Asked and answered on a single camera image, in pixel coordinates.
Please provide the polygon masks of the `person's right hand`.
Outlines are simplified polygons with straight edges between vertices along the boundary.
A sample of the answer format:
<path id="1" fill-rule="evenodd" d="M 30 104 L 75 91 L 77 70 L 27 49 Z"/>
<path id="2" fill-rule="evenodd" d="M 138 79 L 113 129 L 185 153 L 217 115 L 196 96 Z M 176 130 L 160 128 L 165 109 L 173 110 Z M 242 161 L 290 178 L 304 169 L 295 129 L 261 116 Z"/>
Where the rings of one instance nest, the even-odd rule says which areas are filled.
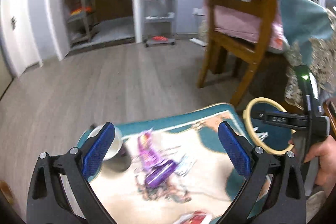
<path id="1" fill-rule="evenodd" d="M 309 162 L 316 157 L 319 159 L 315 184 L 323 188 L 327 197 L 335 186 L 335 147 L 335 139 L 329 135 L 323 142 L 312 145 L 304 160 L 304 162 Z"/>

